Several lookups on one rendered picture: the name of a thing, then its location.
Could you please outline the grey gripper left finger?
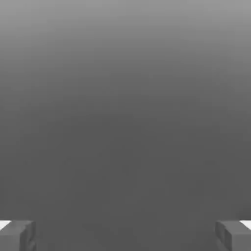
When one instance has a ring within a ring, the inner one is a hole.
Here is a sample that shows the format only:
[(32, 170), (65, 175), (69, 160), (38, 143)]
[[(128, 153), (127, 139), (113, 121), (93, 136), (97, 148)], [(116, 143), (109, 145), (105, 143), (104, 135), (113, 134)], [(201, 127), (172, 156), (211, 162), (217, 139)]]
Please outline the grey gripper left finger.
[(36, 222), (31, 220), (2, 221), (0, 251), (37, 251)]

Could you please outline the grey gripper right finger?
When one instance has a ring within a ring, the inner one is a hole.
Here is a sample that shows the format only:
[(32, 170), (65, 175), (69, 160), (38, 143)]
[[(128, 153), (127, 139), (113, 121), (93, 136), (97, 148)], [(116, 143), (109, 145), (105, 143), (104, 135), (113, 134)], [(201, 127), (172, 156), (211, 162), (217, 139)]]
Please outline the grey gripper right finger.
[(216, 221), (218, 251), (251, 251), (251, 220)]

